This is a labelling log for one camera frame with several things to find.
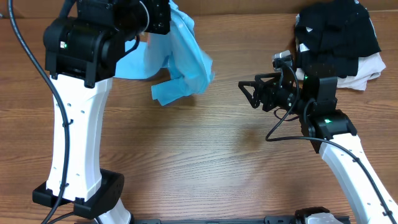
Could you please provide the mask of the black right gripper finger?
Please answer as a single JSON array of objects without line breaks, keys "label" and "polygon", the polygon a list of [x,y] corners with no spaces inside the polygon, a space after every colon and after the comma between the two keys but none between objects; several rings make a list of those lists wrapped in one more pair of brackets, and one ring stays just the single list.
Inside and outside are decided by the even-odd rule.
[{"label": "black right gripper finger", "polygon": [[[250,93],[246,87],[252,87],[253,92]],[[259,99],[259,84],[255,81],[241,81],[238,83],[239,89],[243,92],[245,97],[248,99],[248,102],[250,105],[256,109],[260,105],[260,99]]]},{"label": "black right gripper finger", "polygon": [[265,78],[276,78],[276,79],[279,79],[280,75],[281,75],[280,72],[267,73],[267,74],[258,74],[258,75],[255,75],[254,79],[255,79],[256,82],[262,82],[263,79],[265,79]]}]

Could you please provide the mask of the light blue t-shirt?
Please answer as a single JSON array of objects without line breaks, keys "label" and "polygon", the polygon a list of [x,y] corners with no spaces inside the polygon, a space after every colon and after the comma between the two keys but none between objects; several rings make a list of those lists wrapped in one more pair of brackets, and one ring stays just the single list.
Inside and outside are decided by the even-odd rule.
[{"label": "light blue t-shirt", "polygon": [[146,80],[166,68],[170,80],[151,86],[152,99],[165,106],[179,98],[202,94],[215,77],[213,60],[199,46],[194,20],[172,0],[170,32],[149,34],[145,42],[116,65],[116,78]]}]

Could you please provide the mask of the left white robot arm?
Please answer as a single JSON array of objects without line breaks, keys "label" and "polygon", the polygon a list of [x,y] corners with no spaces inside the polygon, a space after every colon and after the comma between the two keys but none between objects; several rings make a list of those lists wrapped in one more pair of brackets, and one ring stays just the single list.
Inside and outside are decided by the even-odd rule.
[{"label": "left white robot arm", "polygon": [[45,68],[57,91],[52,168],[35,203],[97,223],[133,223],[122,201],[124,176],[100,167],[106,100],[127,41],[170,31],[168,0],[65,1],[44,32]]}]

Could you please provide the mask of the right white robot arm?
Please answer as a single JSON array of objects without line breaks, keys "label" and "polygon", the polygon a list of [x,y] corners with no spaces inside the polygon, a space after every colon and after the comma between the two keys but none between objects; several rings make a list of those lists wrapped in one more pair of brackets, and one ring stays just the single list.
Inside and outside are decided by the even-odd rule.
[{"label": "right white robot arm", "polygon": [[369,163],[353,123],[336,107],[337,82],[330,73],[315,72],[293,85],[282,73],[270,73],[238,87],[253,108],[278,108],[298,116],[299,139],[310,141],[328,164],[358,223],[397,223],[397,204]]}]

